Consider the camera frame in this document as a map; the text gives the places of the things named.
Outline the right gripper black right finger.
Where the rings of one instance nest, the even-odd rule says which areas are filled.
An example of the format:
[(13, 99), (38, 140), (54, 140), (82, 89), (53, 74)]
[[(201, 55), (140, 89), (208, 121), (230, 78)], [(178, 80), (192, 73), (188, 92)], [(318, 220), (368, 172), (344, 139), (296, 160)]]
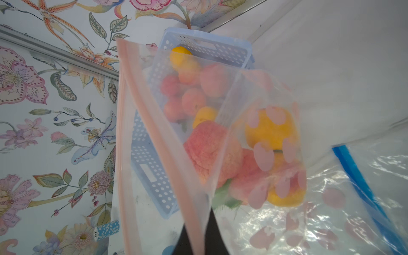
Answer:
[(209, 221), (206, 228), (205, 255), (229, 255), (213, 210), (209, 213)]

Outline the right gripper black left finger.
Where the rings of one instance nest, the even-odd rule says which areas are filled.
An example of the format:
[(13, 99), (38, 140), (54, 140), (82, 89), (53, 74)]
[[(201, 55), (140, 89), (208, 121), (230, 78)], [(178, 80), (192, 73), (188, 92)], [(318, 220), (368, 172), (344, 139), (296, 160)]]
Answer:
[(172, 252), (172, 255), (193, 255), (192, 247), (185, 226), (182, 229), (181, 235)]

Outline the clear pink zip-top bag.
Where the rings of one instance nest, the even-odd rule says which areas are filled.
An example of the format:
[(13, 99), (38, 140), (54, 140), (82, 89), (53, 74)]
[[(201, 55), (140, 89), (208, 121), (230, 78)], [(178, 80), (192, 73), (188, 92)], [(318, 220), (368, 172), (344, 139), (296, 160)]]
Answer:
[(289, 93), (261, 70), (121, 39), (118, 193), (128, 255), (344, 255), (312, 195)]

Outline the pink peach with leaf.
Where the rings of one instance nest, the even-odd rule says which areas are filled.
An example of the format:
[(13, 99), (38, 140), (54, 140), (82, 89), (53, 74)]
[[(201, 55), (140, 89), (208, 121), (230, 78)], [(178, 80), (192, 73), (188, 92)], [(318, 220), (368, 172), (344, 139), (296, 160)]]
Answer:
[[(214, 122), (205, 121), (200, 123), (191, 133), (191, 136), (183, 144), (200, 182), (205, 185), (214, 169), (214, 164), (227, 135), (227, 128)], [(228, 187), (232, 179), (237, 177), (243, 167), (243, 148), (236, 137), (231, 137), (224, 154), (220, 175), (218, 177), (216, 199), (214, 208), (221, 205), (229, 209), (236, 209), (242, 202), (227, 196)]]

